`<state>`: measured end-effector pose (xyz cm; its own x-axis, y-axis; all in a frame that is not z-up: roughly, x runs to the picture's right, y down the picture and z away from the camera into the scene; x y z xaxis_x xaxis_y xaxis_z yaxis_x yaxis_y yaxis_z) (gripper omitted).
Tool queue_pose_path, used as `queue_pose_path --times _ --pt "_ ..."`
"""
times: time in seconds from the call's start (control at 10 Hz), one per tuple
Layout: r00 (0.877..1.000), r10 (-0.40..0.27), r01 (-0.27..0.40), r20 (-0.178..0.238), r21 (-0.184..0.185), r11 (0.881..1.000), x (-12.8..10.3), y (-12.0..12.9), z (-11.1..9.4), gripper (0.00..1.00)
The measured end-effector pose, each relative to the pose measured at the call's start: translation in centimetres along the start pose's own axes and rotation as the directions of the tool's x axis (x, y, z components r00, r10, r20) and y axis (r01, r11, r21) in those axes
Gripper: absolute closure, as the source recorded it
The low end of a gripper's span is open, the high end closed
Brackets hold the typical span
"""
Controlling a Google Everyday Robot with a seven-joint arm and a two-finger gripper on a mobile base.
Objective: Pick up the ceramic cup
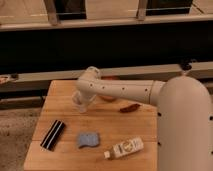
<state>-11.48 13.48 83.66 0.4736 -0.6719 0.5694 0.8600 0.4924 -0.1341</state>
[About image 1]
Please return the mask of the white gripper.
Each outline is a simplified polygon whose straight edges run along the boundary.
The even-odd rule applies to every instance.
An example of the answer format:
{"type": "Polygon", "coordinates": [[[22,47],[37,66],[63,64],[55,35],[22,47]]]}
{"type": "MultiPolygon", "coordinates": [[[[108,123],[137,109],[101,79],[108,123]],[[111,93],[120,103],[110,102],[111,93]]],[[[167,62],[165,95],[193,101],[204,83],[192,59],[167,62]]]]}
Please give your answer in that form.
{"type": "Polygon", "coordinates": [[[72,96],[72,101],[74,106],[80,113],[85,113],[87,111],[88,103],[83,99],[81,93],[76,91],[72,96]]]}

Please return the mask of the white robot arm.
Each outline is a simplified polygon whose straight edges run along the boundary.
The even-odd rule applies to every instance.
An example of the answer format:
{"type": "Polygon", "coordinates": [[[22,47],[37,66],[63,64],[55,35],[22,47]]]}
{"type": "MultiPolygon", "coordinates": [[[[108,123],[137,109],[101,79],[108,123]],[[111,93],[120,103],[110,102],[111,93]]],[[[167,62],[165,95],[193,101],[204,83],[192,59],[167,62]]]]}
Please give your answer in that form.
{"type": "Polygon", "coordinates": [[[157,108],[157,171],[213,171],[213,104],[197,79],[103,80],[89,67],[76,81],[73,102],[84,113],[97,95],[157,108]]]}

